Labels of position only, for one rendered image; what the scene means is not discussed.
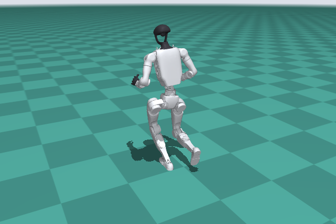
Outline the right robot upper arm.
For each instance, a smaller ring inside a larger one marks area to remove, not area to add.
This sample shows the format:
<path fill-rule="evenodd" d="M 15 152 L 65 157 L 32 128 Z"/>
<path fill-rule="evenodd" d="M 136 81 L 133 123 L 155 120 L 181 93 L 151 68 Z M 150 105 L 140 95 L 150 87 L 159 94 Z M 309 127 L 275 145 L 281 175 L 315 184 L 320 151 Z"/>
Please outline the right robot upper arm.
<path fill-rule="evenodd" d="M 188 51 L 185 48 L 178 49 L 180 51 L 182 61 L 189 69 L 187 75 L 189 77 L 194 77 L 197 74 L 197 69 L 195 68 L 190 56 L 188 55 Z"/>

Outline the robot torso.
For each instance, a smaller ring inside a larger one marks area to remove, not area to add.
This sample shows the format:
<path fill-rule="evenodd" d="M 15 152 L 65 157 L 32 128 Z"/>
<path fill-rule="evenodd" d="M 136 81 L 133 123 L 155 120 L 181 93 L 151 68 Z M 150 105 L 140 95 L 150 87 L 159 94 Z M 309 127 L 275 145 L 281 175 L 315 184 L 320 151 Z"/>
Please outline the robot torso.
<path fill-rule="evenodd" d="M 164 106 L 161 109 L 171 110 L 178 107 L 179 96 L 176 94 L 174 85 L 181 83 L 182 63 L 181 54 L 177 47 L 171 49 L 157 49 L 156 60 L 153 62 L 156 76 L 161 86 L 164 86 L 165 93 L 161 93 Z"/>

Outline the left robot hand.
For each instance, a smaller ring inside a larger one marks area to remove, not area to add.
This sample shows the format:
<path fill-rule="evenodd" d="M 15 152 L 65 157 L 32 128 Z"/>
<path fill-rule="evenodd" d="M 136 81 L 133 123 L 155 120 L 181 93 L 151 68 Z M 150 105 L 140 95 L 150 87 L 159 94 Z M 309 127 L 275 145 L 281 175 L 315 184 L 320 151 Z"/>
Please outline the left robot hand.
<path fill-rule="evenodd" d="M 136 81 L 138 80 L 139 81 L 139 78 L 138 78 L 138 76 L 139 76 L 139 74 L 137 74 L 137 76 L 134 76 L 134 78 L 133 78 L 133 80 L 132 80 L 132 85 L 134 85 L 135 86 L 135 84 L 136 84 Z"/>

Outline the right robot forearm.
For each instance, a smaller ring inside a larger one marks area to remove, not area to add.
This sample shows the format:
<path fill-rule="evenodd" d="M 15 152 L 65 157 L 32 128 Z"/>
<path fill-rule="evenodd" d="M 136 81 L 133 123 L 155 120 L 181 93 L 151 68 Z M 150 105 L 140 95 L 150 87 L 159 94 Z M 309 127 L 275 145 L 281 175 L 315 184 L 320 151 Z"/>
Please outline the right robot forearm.
<path fill-rule="evenodd" d="M 192 78 L 192 77 L 189 77 L 189 76 L 187 75 L 187 72 L 188 72 L 188 71 L 186 71 L 185 73 L 182 74 L 181 81 L 184 81 L 184 80 L 187 80 L 187 79 L 191 79 L 191 78 Z"/>

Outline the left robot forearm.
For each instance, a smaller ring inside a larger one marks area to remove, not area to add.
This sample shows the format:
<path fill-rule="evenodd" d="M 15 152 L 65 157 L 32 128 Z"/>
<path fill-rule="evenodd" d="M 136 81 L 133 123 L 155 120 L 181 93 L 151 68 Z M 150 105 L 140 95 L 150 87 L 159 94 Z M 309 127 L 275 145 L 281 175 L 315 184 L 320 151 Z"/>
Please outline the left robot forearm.
<path fill-rule="evenodd" d="M 144 88 L 144 87 L 145 87 L 145 86 L 142 86 L 142 85 L 140 85 L 140 84 L 141 84 L 141 82 L 142 82 L 142 77 L 141 77 L 141 79 L 140 79 L 139 81 L 137 80 L 137 81 L 136 81 L 136 84 L 135 84 L 135 85 L 136 85 L 136 87 L 137 87 L 137 88 L 139 88 L 139 89 L 142 89 L 142 88 Z"/>

